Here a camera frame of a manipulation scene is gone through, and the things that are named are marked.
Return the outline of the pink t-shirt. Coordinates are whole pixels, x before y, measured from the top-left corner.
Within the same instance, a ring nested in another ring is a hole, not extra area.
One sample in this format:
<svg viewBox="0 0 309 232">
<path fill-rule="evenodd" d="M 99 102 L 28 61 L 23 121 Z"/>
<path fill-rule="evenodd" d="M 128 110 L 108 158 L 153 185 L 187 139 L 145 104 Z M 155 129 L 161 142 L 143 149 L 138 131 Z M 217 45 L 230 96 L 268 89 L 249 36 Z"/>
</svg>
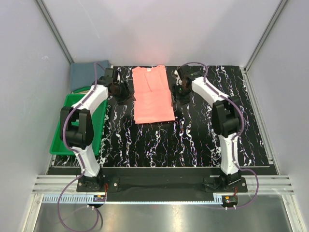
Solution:
<svg viewBox="0 0 309 232">
<path fill-rule="evenodd" d="M 132 69 L 134 120 L 137 124 L 174 121 L 166 66 Z"/>
</svg>

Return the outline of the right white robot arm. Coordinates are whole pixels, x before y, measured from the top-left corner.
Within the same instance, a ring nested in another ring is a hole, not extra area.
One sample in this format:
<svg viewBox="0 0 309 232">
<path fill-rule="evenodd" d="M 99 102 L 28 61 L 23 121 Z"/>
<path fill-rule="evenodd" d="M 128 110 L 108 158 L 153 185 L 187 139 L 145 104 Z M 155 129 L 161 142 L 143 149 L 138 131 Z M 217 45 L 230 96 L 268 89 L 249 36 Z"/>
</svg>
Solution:
<svg viewBox="0 0 309 232">
<path fill-rule="evenodd" d="M 205 186 L 212 190 L 231 191 L 241 180 L 238 161 L 238 138 L 244 130 L 244 119 L 239 109 L 239 97 L 228 96 L 207 79 L 207 73 L 193 72 L 189 65 L 179 67 L 174 74 L 179 79 L 172 87 L 173 98 L 184 105 L 190 93 L 201 96 L 211 106 L 211 125 L 221 147 L 222 174 Z"/>
</svg>

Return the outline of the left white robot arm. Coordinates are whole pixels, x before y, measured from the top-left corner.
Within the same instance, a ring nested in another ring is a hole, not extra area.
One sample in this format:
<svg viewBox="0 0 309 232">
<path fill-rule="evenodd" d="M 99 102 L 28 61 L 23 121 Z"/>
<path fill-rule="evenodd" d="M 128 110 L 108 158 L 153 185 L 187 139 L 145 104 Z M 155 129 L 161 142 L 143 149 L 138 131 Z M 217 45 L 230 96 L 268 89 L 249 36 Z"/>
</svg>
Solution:
<svg viewBox="0 0 309 232">
<path fill-rule="evenodd" d="M 133 97 L 128 84 L 116 68 L 107 68 L 102 77 L 97 77 L 90 90 L 73 106 L 64 106 L 60 111 L 60 139 L 64 146 L 76 156 L 81 175 L 78 184 L 93 191 L 104 187 L 103 174 L 100 170 L 92 148 L 94 140 L 94 123 L 92 115 L 97 108 L 112 97 L 123 105 Z"/>
</svg>

